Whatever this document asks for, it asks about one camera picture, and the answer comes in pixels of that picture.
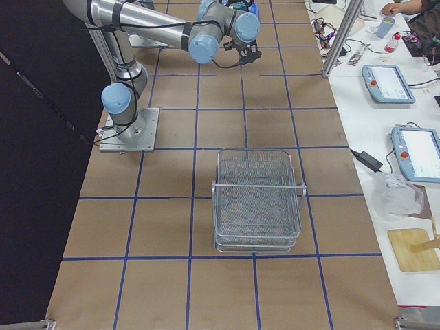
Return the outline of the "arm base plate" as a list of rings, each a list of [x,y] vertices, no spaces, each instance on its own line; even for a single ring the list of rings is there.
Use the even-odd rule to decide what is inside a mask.
[[[99,143],[101,152],[153,152],[157,135],[160,108],[138,108],[136,121],[123,133],[124,127],[116,126],[114,130],[111,116],[107,116],[102,141]]]
[[[168,44],[155,41],[150,38],[146,38],[143,36],[139,36],[137,34],[130,34],[129,41],[131,47],[133,48],[161,48],[161,47],[169,47]]]

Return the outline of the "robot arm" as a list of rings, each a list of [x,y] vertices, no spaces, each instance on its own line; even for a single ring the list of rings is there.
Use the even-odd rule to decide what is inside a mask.
[[[96,144],[107,151],[151,151],[159,110],[141,109],[138,100],[149,74],[137,61],[134,48],[176,47],[199,64],[214,61],[220,48],[235,49],[238,66],[261,57],[255,1],[202,1],[195,21],[155,10],[153,1],[65,1],[83,21],[112,83],[101,93],[111,125],[99,130]]]
[[[254,0],[220,0],[219,3],[231,9],[251,12],[256,16],[259,15],[258,3]]]

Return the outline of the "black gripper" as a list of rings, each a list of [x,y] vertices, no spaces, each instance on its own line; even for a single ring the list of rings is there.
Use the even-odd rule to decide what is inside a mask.
[[[236,50],[239,53],[239,65],[246,65],[258,60],[262,53],[258,49],[257,40],[253,40],[249,43],[239,43],[236,46]]]

